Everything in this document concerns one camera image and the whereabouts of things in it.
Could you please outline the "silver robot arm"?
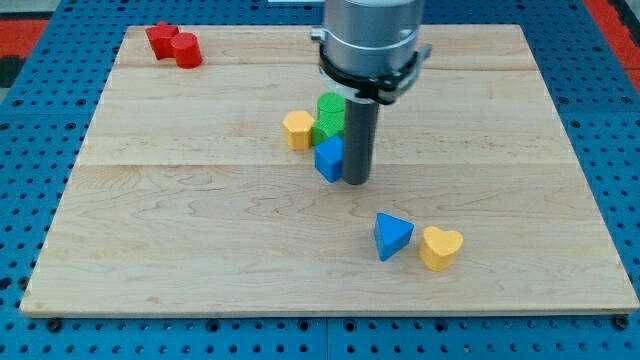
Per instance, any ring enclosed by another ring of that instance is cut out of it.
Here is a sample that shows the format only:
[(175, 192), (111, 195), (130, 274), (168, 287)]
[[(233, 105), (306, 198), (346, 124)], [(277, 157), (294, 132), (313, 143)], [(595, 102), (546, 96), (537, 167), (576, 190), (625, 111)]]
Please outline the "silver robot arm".
[(392, 105), (419, 78), (433, 50), (419, 48), (423, 0), (326, 0), (311, 30), (319, 72), (345, 99), (342, 178), (368, 181), (379, 108)]

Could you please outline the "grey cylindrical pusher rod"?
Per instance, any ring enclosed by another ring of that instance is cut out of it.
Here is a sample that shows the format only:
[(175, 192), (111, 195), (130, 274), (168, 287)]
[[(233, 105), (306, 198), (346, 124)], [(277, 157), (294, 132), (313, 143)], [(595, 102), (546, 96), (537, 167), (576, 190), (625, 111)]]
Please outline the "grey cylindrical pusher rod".
[(350, 185), (364, 184), (369, 178), (378, 114), (377, 103), (345, 103), (342, 177)]

